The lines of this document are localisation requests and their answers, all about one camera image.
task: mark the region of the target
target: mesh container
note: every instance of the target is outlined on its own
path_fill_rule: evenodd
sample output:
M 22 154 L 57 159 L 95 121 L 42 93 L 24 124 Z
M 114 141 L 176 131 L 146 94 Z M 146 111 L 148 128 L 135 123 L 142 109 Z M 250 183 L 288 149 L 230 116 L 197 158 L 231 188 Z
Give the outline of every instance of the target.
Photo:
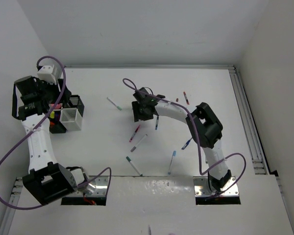
M 69 102 L 64 104 L 63 108 L 77 108 L 80 115 L 84 115 L 84 104 L 77 94 L 71 95 Z
M 82 129 L 82 115 L 77 108 L 61 110 L 60 122 L 68 131 L 80 131 Z

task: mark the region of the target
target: pen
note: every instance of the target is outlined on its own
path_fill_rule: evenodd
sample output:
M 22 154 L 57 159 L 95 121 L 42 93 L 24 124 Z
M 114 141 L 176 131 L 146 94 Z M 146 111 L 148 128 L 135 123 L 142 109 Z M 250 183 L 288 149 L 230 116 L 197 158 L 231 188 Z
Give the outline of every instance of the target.
M 193 137 L 191 137 L 187 142 L 186 144 L 182 147 L 182 150 L 184 150 L 191 142 L 191 140 L 193 139 Z
M 128 162 L 131 164 L 131 166 L 134 168 L 134 170 L 137 172 L 137 174 L 138 174 L 139 176 L 143 176 L 143 174 L 141 174 L 141 173 L 139 172 L 139 170 L 136 168 L 136 166 L 134 165 L 134 163 L 132 162 L 132 160 L 131 160 L 129 157 L 126 157 L 126 159 L 127 159 Z
M 136 133 L 138 132 L 138 129 L 139 129 L 140 127 L 141 127 L 141 125 L 138 125 L 138 127 L 137 127 L 136 130 L 134 131 L 132 137 L 129 139 L 129 142 L 130 142 L 130 143 L 132 142 L 134 136 L 136 135 Z
M 155 130 L 158 130 L 158 122 L 159 122 L 159 116 L 157 116 L 157 120 L 156 120 L 156 128 L 155 128 Z
M 107 100 L 109 100 L 111 104 L 116 106 L 118 110 L 122 110 L 122 108 L 119 105 L 116 105 L 109 97 L 107 97 Z
M 186 93 L 183 92 L 183 94 L 184 94 L 184 98 L 185 98 L 185 100 L 186 100 L 186 103 L 187 103 L 188 105 L 190 105 L 190 103 L 188 102 L 188 99 L 187 99 Z
M 170 166 L 169 166 L 169 170 L 168 170 L 168 175 L 171 175 L 171 169 L 172 169 L 173 159 L 174 159 L 175 155 L 176 155 L 176 151 L 173 151 Z
M 147 137 L 148 135 L 145 134 L 139 141 L 138 143 L 131 149 L 131 152 L 134 152 L 134 150 L 138 147 L 138 145 Z

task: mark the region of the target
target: white table surface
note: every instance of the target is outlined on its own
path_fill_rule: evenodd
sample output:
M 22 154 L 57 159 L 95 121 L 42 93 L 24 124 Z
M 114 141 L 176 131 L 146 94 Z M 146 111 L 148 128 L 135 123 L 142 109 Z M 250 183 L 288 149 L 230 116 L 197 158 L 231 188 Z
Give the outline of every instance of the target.
M 183 91 L 191 105 L 208 103 L 223 124 L 223 152 L 227 156 L 240 152 L 246 156 L 246 174 L 254 174 L 245 133 L 228 70 L 203 69 L 66 69 L 67 86 L 78 94 L 85 105 L 82 130 L 51 135 L 53 150 L 60 164 L 82 166 L 96 175 L 107 166 L 113 175 L 137 175 L 125 159 L 129 156 L 144 175 L 162 176 L 168 172 L 172 152 L 177 151 L 172 175 L 198 176 L 198 153 L 194 141 L 183 151 L 191 137 L 187 125 L 160 117 L 141 121 L 141 128 L 132 143 L 129 139 L 139 123 L 133 120 L 133 90 L 122 83 L 132 79 L 138 88 L 150 87 L 185 104 Z M 106 98 L 110 97 L 123 110 L 119 111 Z M 144 135 L 148 137 L 133 152 L 130 149 Z M 243 161 L 228 161 L 233 175 L 240 174 Z
M 34 211 L 16 211 L 10 235 L 291 235 L 275 177 L 256 176 L 228 70 L 203 69 L 66 69 L 68 88 L 85 104 L 82 130 L 52 135 L 57 160 L 64 166 L 82 166 L 92 175 L 107 166 L 114 176 L 136 175 L 125 159 L 129 156 L 144 175 L 113 177 L 107 205 L 61 206 L 60 200 Z M 196 206 L 192 176 L 198 176 L 198 155 L 188 127 L 160 117 L 141 122 L 141 129 L 129 143 L 138 123 L 133 122 L 133 91 L 122 84 L 132 79 L 137 87 L 151 87 L 155 94 L 191 105 L 208 103 L 223 124 L 223 152 L 241 152 L 247 169 L 239 181 L 241 205 Z M 123 110 L 111 105 L 112 98 Z M 130 149 L 144 134 L 148 138 L 133 152 Z M 172 176 L 167 171 L 172 152 L 177 155 Z M 234 176 L 243 161 L 227 161 Z M 37 201 L 24 188 L 19 206 Z

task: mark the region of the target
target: robotic arm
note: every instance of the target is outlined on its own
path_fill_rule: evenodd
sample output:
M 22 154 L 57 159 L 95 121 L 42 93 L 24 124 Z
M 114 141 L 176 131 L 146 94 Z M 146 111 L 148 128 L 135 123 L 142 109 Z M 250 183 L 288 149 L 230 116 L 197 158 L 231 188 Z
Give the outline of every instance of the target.
M 45 71 L 43 76 L 40 71 L 40 78 L 28 76 L 14 83 L 12 116 L 22 122 L 26 134 L 42 120 L 60 94 L 63 80 L 55 79 L 54 71 L 51 70 L 49 74 Z M 24 103 L 19 107 L 19 116 L 16 115 L 16 88 L 20 91 Z M 60 103 L 69 103 L 70 97 L 71 92 L 65 88 Z M 25 188 L 42 205 L 77 191 L 77 185 L 87 180 L 87 175 L 81 167 L 74 167 L 70 171 L 57 162 L 51 145 L 49 127 L 50 120 L 47 118 L 27 139 L 30 164 L 28 175 L 23 177 Z
M 140 88 L 140 91 L 148 94 L 145 88 Z M 136 101 L 132 102 L 134 121 L 150 120 L 153 116 L 166 116 L 188 125 L 193 140 L 195 138 L 195 131 L 190 121 L 190 117 L 186 111 L 178 106 L 157 100 L 140 92 L 135 92 L 133 95 Z M 159 98 L 165 98 L 163 95 L 157 95 Z M 196 107 L 191 107 L 193 110 L 192 117 L 196 125 L 196 130 L 200 139 L 200 146 L 203 148 L 209 167 L 224 159 L 221 148 L 221 131 L 223 126 L 218 120 L 210 106 L 206 103 L 201 103 Z M 231 171 L 227 167 L 225 161 L 221 162 L 209 172 L 209 179 L 211 185 L 217 190 L 221 188 L 231 178 Z

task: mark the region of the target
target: purple cable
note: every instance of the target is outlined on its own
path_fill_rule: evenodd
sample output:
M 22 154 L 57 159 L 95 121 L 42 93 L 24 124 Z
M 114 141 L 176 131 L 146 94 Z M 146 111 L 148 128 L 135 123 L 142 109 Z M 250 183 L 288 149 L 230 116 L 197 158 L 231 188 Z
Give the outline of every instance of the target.
M 243 161 L 244 161 L 244 167 L 243 167 L 243 170 L 242 170 L 241 174 L 239 175 L 239 177 L 236 179 L 236 181 L 235 181 L 230 187 L 228 187 L 225 191 L 229 190 L 232 186 L 234 186 L 234 185 L 235 185 L 235 184 L 241 179 L 241 177 L 243 176 L 243 174 L 244 174 L 244 172 L 245 172 L 245 170 L 246 170 L 246 165 L 247 165 L 247 163 L 246 163 L 246 159 L 245 159 L 245 157 L 244 157 L 241 153 L 232 153 L 232 154 L 230 154 L 229 156 L 225 157 L 224 159 L 221 159 L 221 160 L 219 160 L 218 162 L 214 163 L 211 167 L 209 167 L 207 170 L 205 170 L 204 172 L 202 172 L 202 163 L 201 163 L 201 152 L 200 152 L 199 135 L 198 135 L 198 132 L 197 132 L 196 125 L 195 125 L 194 119 L 193 119 L 193 117 L 192 117 L 192 114 L 188 111 L 187 108 L 185 108 L 183 105 L 180 105 L 180 104 L 178 104 L 178 103 L 171 102 L 171 101 L 168 101 L 168 100 L 165 100 L 165 99 L 159 98 L 159 97 L 157 97 L 157 96 L 155 96 L 155 95 L 148 94 L 148 93 L 145 93 L 145 92 L 142 92 L 142 91 L 138 90 L 137 87 L 136 87 L 136 85 L 135 85 L 135 83 L 134 83 L 133 81 L 131 81 L 130 79 L 128 79 L 128 78 L 123 78 L 122 81 L 123 81 L 123 83 L 124 83 L 127 87 L 129 87 L 130 89 L 132 89 L 132 90 L 134 90 L 134 91 L 136 91 L 136 92 L 139 92 L 139 93 L 141 93 L 141 94 L 144 94 L 144 95 L 147 95 L 147 96 L 153 97 L 153 98 L 155 98 L 155 99 L 157 99 L 157 100 L 160 100 L 160 101 L 163 101 L 163 102 L 166 102 L 166 103 L 173 104 L 173 105 L 178 106 L 178 107 L 180 107 L 180 108 L 182 108 L 182 109 L 184 109 L 184 110 L 186 111 L 187 115 L 190 117 L 190 120 L 191 120 L 192 126 L 193 126 L 193 128 L 194 128 L 194 130 L 195 130 L 194 132 L 195 132 L 196 143 L 197 143 L 197 149 L 198 149 L 199 173 L 200 173 L 200 175 L 205 175 L 205 174 L 207 174 L 208 171 L 210 171 L 210 170 L 211 170 L 212 168 L 214 168 L 216 165 L 222 163 L 225 159 L 228 159 L 228 158 L 230 158 L 230 157 L 232 157 L 232 156 L 234 156 L 234 155 L 239 155 L 239 156 L 241 156 L 241 157 L 243 158 Z M 130 86 L 130 85 L 128 85 L 128 84 L 126 83 L 126 81 L 130 82 L 130 83 L 133 85 L 133 87 Z
M 46 56 L 43 56 L 41 57 L 38 61 L 37 61 L 37 65 L 39 65 L 39 63 L 43 60 L 43 59 L 46 59 L 46 58 L 49 58 L 49 59 L 52 59 L 54 61 L 56 61 L 59 66 L 61 67 L 61 70 L 63 72 L 63 86 L 62 86 L 62 89 L 61 89 L 61 92 L 60 92 L 60 95 L 59 97 L 57 98 L 56 102 L 54 103 L 54 105 L 50 108 L 49 112 L 41 119 L 41 121 L 33 128 L 33 130 L 36 130 L 49 116 L 50 116 L 50 113 L 54 110 L 54 108 L 56 107 L 56 105 L 60 102 L 60 99 L 64 93 L 64 90 L 65 90 L 65 84 L 66 84 L 66 74 L 65 74 L 65 70 L 64 70 L 64 66 L 62 65 L 62 63 L 56 59 L 55 57 L 53 56 L 49 56 L 49 55 L 46 55 Z M 21 145 L 21 143 L 23 143 L 28 137 L 30 137 L 34 132 L 31 130 L 26 136 L 24 136 L 19 142 L 17 142 L 5 155 L 4 157 L 0 160 L 0 166 L 1 164 L 4 162 L 4 160 L 18 147 Z M 40 208 L 42 207 L 43 205 L 38 205 L 38 206 L 35 206 L 35 207 L 16 207 L 16 206 L 13 206 L 9 203 L 7 203 L 6 201 L 4 201 L 1 197 L 0 197 L 0 201 L 10 207 L 10 208 L 13 208 L 13 209 L 17 209 L 17 210 L 33 210 L 33 209 L 37 209 L 37 208 Z

